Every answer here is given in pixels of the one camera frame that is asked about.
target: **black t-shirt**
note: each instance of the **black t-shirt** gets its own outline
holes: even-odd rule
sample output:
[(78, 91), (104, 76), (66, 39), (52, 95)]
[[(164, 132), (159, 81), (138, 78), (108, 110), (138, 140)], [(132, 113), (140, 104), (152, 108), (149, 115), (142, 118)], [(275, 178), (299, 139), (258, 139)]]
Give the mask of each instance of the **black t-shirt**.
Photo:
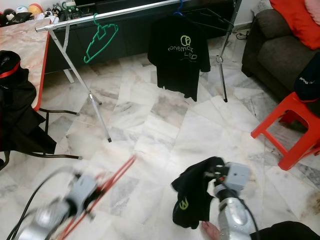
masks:
[(206, 35), (195, 23), (176, 15), (155, 21), (148, 59), (156, 66), (159, 88), (197, 101), (199, 72), (209, 72), (211, 67)]

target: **black cloth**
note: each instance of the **black cloth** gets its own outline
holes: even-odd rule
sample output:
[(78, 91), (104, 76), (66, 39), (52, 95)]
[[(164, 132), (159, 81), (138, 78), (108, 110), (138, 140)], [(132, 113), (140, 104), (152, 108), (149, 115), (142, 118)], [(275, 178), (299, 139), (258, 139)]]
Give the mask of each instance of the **black cloth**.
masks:
[(45, 119), (31, 106), (37, 92), (28, 81), (29, 70), (19, 62), (15, 52), (0, 51), (0, 151), (54, 154), (56, 142), (39, 127)]
[[(261, 240), (320, 240), (314, 231), (306, 225), (295, 221), (284, 221), (259, 231)], [(257, 233), (250, 235), (257, 240)]]
[(208, 192), (208, 183), (212, 180), (205, 177), (205, 172), (216, 165), (224, 166), (220, 157), (210, 157), (188, 167), (180, 177), (172, 182), (174, 190), (178, 192), (172, 219), (184, 228), (196, 229), (199, 221), (209, 221), (210, 203), (213, 199)]
[(159, 88), (178, 91), (197, 101), (199, 72), (209, 72), (205, 33), (184, 16), (171, 15), (151, 26), (149, 61), (156, 66)]
[(320, 118), (320, 52), (317, 52), (294, 82), (294, 91), (308, 109)]

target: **red strap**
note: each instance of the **red strap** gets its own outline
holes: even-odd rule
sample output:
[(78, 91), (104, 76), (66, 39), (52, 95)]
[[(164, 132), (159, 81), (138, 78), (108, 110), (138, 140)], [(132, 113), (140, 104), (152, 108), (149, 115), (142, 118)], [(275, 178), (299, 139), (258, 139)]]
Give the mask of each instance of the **red strap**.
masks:
[(316, 99), (314, 99), (314, 100), (300, 100), (300, 101), (303, 102), (303, 103), (305, 103), (305, 104), (307, 104), (307, 103), (314, 103), (314, 102), (318, 101), (318, 99), (319, 99), (319, 98), (316, 98)]
[(0, 79), (3, 79), (5, 77), (8, 77), (10, 76), (11, 74), (14, 74), (17, 70), (18, 70), (18, 67), (20, 65), (20, 61), (14, 66), (14, 68), (12, 68), (10, 71), (6, 71), (4, 73), (1, 73), (0, 74)]

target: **metal rack bar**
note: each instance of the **metal rack bar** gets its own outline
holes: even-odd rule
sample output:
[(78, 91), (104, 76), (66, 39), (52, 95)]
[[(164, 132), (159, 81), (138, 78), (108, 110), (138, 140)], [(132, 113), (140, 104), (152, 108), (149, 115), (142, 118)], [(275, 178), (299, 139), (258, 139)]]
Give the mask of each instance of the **metal rack bar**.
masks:
[[(96, 15), (95, 20), (106, 19), (106, 18), (111, 18), (111, 17), (125, 15), (125, 14), (131, 14), (131, 13), (139, 12), (142, 10), (154, 9), (154, 8), (167, 6), (167, 5), (171, 5), (171, 4), (177, 4), (180, 2), (181, 2), (180, 0), (167, 0), (167, 1), (160, 1), (160, 2), (156, 2), (156, 3), (146, 4), (146, 5), (142, 5), (142, 6), (130, 7), (130, 8), (126, 8), (126, 9), (117, 10), (117, 11), (106, 12), (106, 13)], [(50, 24), (50, 25), (43, 26), (43, 27), (38, 27), (35, 30), (37, 32), (49, 31), (50, 29), (55, 30), (58, 28), (66, 27), (67, 24), (69, 24), (71, 26), (71, 25), (75, 25), (75, 24), (82, 24), (82, 23), (86, 23), (86, 22), (91, 22), (93, 20), (94, 20), (94, 16), (86, 16), (86, 17), (82, 17), (82, 18), (78, 18), (78, 19), (73, 19), (73, 20), (69, 20), (69, 21), (58, 22), (56, 24)]]
[[(225, 50), (225, 48), (227, 46), (230, 34), (232, 32), (232, 28), (233, 28), (232, 26), (233, 26), (233, 24), (235, 22), (237, 14), (238, 14), (238, 10), (239, 10), (241, 1), (242, 0), (233, 0), (234, 11), (233, 11), (233, 14), (232, 14), (232, 17), (231, 17), (231, 21), (230, 21), (229, 27), (227, 29), (227, 34), (225, 36), (224, 44), (223, 44), (223, 47), (221, 49), (220, 55), (218, 55), (216, 57), (216, 60), (219, 63), (220, 78), (221, 78), (222, 88), (224, 90), (224, 101), (225, 102), (227, 102), (228, 99), (227, 99), (227, 91), (226, 91), (225, 79), (224, 79), (224, 73), (223, 73), (223, 67), (222, 67), (222, 63), (223, 63), (222, 55), (224, 53), (224, 50)], [(181, 2), (181, 0), (166, 0), (166, 1), (156, 2), (156, 3), (141, 5), (141, 6), (135, 6), (135, 7), (131, 7), (131, 8), (126, 8), (126, 9), (121, 9), (121, 10), (117, 10), (117, 11), (111, 11), (111, 12), (107, 12), (107, 13), (98, 14), (98, 15), (95, 16), (95, 19), (96, 20), (101, 20), (101, 19), (111, 18), (111, 17), (115, 17), (115, 16), (135, 13), (135, 12), (139, 12), (139, 11), (143, 11), (143, 10), (163, 7), (163, 6), (172, 5), (172, 4), (177, 4), (177, 3), (180, 3), (180, 2)], [(69, 58), (68, 54), (66, 53), (67, 46), (68, 46), (68, 40), (69, 40), (70, 26), (71, 25), (90, 22), (90, 21), (93, 21), (93, 20), (94, 20), (94, 16), (87, 16), (87, 17), (83, 17), (83, 18), (78, 18), (78, 19), (59, 22), (59, 23), (56, 23), (56, 24), (46, 25), (46, 26), (43, 26), (43, 27), (38, 27), (35, 30), (37, 32), (48, 31), (50, 33), (53, 41), (57, 45), (58, 49), (62, 53), (62, 55), (65, 58), (65, 60), (67, 61), (67, 63), (69, 64), (69, 66), (72, 69), (72, 71), (74, 72), (75, 76), (77, 77), (77, 79), (79, 80), (79, 82), (81, 83), (83, 88), (86, 90), (86, 93), (87, 93), (89, 99), (92, 102), (92, 105), (93, 105), (93, 108), (94, 108), (94, 110), (96, 112), (96, 115), (97, 115), (98, 119), (100, 120), (102, 128), (103, 128), (103, 130), (105, 132), (105, 137), (109, 142), (111, 142), (111, 138), (110, 138), (110, 135), (108, 133), (108, 129), (106, 127), (106, 124), (105, 124), (105, 122), (104, 122), (104, 120), (103, 120), (103, 118), (102, 118), (102, 116), (101, 116), (101, 114), (99, 112), (98, 106), (96, 104), (96, 102), (98, 102), (99, 104), (102, 104), (102, 102), (96, 96), (94, 96), (92, 94), (92, 92), (90, 91), (90, 89), (88, 88), (86, 83), (81, 78), (81, 76), (78, 73), (76, 67), (74, 66), (74, 64), (72, 63), (71, 59)], [(55, 34), (54, 30), (58, 29), (58, 28), (64, 28), (64, 27), (66, 27), (66, 31), (65, 31), (64, 43), (63, 43), (63, 46), (62, 46), (62, 44), (60, 43), (60, 41), (56, 37), (56, 34)]]

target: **black jacket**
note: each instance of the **black jacket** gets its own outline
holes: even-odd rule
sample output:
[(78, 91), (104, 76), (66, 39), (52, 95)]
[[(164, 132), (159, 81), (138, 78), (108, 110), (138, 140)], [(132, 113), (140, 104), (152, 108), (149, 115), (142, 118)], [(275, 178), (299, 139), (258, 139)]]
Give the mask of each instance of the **black jacket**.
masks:
[(40, 127), (45, 119), (31, 107), (36, 89), (20, 57), (0, 51), (0, 151), (53, 154), (56, 142)]
[(205, 172), (210, 172), (217, 165), (223, 166), (223, 159), (210, 157), (188, 167), (172, 182), (172, 187), (178, 192), (178, 200), (172, 213), (175, 224), (196, 229), (199, 221), (209, 221), (210, 203), (214, 197), (207, 189), (213, 178), (206, 177)]

